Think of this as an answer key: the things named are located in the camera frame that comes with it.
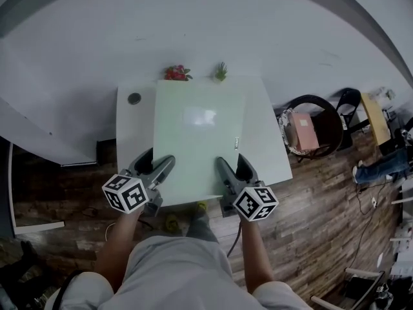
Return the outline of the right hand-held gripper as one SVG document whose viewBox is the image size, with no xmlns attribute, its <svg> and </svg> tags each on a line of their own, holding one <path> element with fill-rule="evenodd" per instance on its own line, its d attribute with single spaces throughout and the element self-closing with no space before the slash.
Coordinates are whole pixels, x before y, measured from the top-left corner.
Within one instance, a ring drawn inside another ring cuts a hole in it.
<svg viewBox="0 0 413 310">
<path fill-rule="evenodd" d="M 279 205 L 272 189 L 262 181 L 241 182 L 237 185 L 238 179 L 242 181 L 259 179 L 255 168 L 244 155 L 238 155 L 236 172 L 222 157 L 216 158 L 216 167 L 221 181 L 228 189 L 228 194 L 219 201 L 223 217 L 238 214 L 249 222 L 256 222 L 266 219 Z"/>
</svg>

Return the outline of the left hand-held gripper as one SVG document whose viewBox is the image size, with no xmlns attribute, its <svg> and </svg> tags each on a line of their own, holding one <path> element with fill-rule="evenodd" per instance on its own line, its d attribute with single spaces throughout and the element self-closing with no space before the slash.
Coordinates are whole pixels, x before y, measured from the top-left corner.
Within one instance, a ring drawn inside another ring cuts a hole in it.
<svg viewBox="0 0 413 310">
<path fill-rule="evenodd" d="M 163 199 L 157 187 L 175 167 L 173 155 L 166 156 L 153 168 L 153 148 L 142 152 L 119 174 L 114 174 L 102 191 L 111 208 L 125 214 L 142 209 L 146 216 L 157 216 Z"/>
</svg>

